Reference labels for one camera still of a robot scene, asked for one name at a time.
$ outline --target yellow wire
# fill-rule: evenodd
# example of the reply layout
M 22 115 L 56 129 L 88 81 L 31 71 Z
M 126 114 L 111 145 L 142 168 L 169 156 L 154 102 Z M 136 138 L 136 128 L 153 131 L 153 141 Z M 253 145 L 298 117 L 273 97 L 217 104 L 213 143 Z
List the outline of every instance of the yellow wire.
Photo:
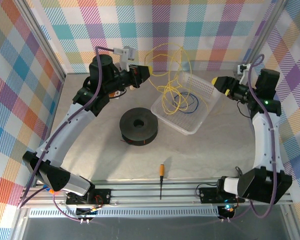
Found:
M 172 56 L 161 53 L 161 54 L 157 54 L 156 56 L 154 56 L 153 58 L 151 58 L 150 60 L 147 61 L 147 57 L 153 51 L 155 51 L 156 49 L 158 49 L 158 48 L 160 48 L 162 46 L 166 46 L 166 45 L 174 45 L 174 46 L 179 47 L 179 49 Z M 180 62 L 175 58 L 175 55 L 179 51 L 180 51 L 180 60 L 179 60 Z M 182 84 L 179 83 L 180 71 L 182 71 L 183 80 L 184 80 L 184 77 L 185 77 L 185 72 L 183 71 L 183 67 L 182 67 L 182 55 L 183 55 L 183 53 L 185 54 L 185 56 L 187 58 L 187 61 L 189 63 L 189 67 L 190 67 L 190 83 L 189 83 L 190 87 L 184 87 Z M 162 76 L 168 75 L 168 83 L 167 83 L 167 85 L 156 86 L 150 80 L 150 78 L 149 78 L 149 82 L 156 88 L 157 91 L 159 91 L 160 93 L 162 93 L 161 104 L 162 104 L 163 111 L 167 115 L 175 114 L 177 111 L 186 111 L 188 109 L 188 107 L 189 107 L 187 99 L 188 99 L 190 93 L 194 93 L 196 96 L 198 96 L 202 100 L 202 102 L 204 102 L 204 104 L 206 106 L 206 109 L 209 112 L 209 107 L 208 107 L 206 101 L 203 100 L 203 98 L 200 96 L 200 94 L 196 93 L 195 91 L 193 91 L 191 89 L 191 87 L 192 87 L 192 68 L 191 68 L 191 63 L 190 63 L 189 56 L 188 56 L 187 52 L 185 51 L 185 49 L 182 46 L 180 46 L 180 45 L 178 45 L 176 43 L 172 43 L 172 42 L 171 43 L 160 44 L 160 45 L 154 47 L 151 51 L 149 51 L 145 55 L 145 57 L 144 57 L 144 65 L 147 65 L 148 63 L 152 62 L 154 59 L 156 59 L 157 57 L 160 57 L 160 56 L 167 57 L 168 59 L 170 59 L 170 64 L 169 64 L 168 71 L 165 72 L 165 73 L 163 73 L 163 74 L 153 74 L 153 73 L 151 73 L 151 75 L 154 76 L 154 77 L 162 77 Z M 177 69 L 177 71 L 176 71 L 173 79 L 171 80 L 171 68 L 172 68 L 172 63 L 173 62 L 175 62 L 175 63 L 178 64 L 178 69 Z M 179 91 L 180 88 L 187 90 L 187 95 L 186 96 L 184 96 L 184 95 L 181 94 L 181 92 Z M 167 94 L 171 95 L 172 102 L 167 98 Z M 176 94 L 177 96 L 179 96 L 178 101 L 175 100 L 176 96 L 174 96 L 174 94 Z

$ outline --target black spool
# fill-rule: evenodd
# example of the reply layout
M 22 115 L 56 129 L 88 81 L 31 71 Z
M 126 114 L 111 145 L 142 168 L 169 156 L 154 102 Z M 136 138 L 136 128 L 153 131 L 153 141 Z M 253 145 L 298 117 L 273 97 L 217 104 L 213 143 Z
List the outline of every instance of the black spool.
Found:
M 136 107 L 126 111 L 120 119 L 122 138 L 130 145 L 151 143 L 158 133 L 158 119 L 146 108 Z

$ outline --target plastic basket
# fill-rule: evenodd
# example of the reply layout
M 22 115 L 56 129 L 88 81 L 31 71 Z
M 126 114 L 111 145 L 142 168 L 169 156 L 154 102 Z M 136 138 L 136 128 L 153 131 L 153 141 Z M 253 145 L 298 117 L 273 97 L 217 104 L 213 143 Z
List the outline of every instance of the plastic basket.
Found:
M 174 114 L 166 114 L 162 107 L 163 95 L 161 95 L 151 106 L 151 112 L 164 123 L 176 129 L 180 133 L 184 135 L 195 134 L 208 116 L 209 112 L 212 111 L 216 102 L 220 98 L 221 93 L 216 90 L 210 82 L 195 75 L 192 75 L 191 77 L 191 75 L 187 72 L 180 73 L 179 83 L 184 87 L 178 88 L 180 92 L 189 92 L 190 89 L 190 93 L 195 95 L 198 99 L 198 106 L 197 104 L 192 104 L 185 112 L 193 112 L 196 107 L 197 109 L 193 113 L 188 114 L 179 110 Z M 166 94 L 166 97 L 170 103 L 173 102 L 173 97 L 170 94 Z M 209 111 L 201 98 L 206 102 Z M 192 98 L 188 97 L 187 101 L 188 104 L 190 104 L 192 102 Z M 171 104 L 167 104 L 167 107 L 171 111 L 175 109 Z

